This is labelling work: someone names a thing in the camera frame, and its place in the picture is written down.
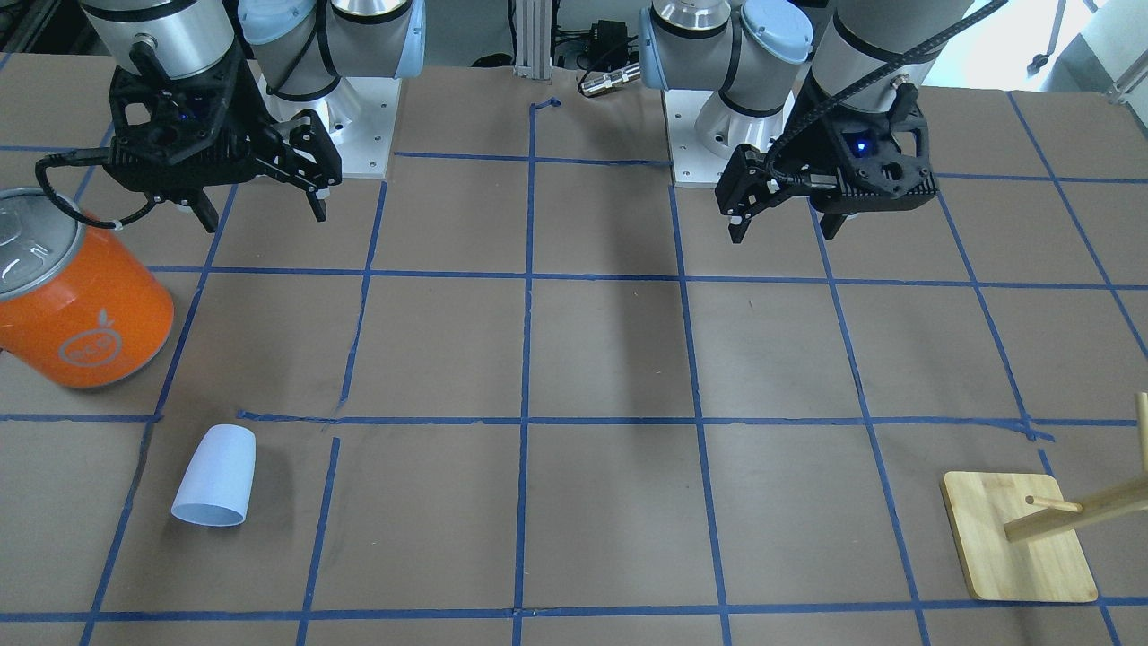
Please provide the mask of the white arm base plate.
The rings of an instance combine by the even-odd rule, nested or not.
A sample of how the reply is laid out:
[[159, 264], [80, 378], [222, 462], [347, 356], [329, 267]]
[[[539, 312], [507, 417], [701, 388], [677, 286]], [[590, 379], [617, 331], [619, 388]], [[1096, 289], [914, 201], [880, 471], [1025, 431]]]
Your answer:
[[258, 94], [276, 120], [287, 120], [305, 108], [319, 115], [340, 154], [346, 179], [387, 176], [402, 79], [344, 78], [325, 98], [305, 102], [269, 95], [262, 73], [256, 81]]
[[788, 92], [779, 112], [747, 116], [729, 108], [718, 92], [664, 91], [674, 182], [680, 188], [714, 188], [739, 143], [768, 151], [786, 129], [796, 95]]

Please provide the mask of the black gripper, camera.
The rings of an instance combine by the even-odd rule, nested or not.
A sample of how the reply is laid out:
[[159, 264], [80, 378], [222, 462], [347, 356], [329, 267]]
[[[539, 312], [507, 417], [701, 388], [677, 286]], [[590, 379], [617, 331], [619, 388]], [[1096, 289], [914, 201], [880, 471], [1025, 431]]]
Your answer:
[[269, 176], [305, 193], [316, 221], [327, 220], [326, 197], [342, 182], [342, 159], [321, 117], [303, 109], [271, 118], [241, 45], [201, 73], [176, 79], [149, 41], [132, 42], [127, 60], [139, 73], [113, 73], [109, 103], [114, 135], [106, 171], [145, 195], [186, 195], [204, 226], [219, 228], [205, 187]]
[[[887, 111], [836, 106], [779, 151], [779, 171], [827, 177], [824, 187], [790, 190], [790, 196], [810, 196], [823, 213], [824, 240], [835, 239], [850, 215], [913, 210], [938, 196], [918, 95], [913, 81], [903, 81]], [[734, 244], [740, 244], [757, 215], [782, 201], [766, 159], [753, 143], [739, 143], [718, 180], [718, 210], [728, 218]]]

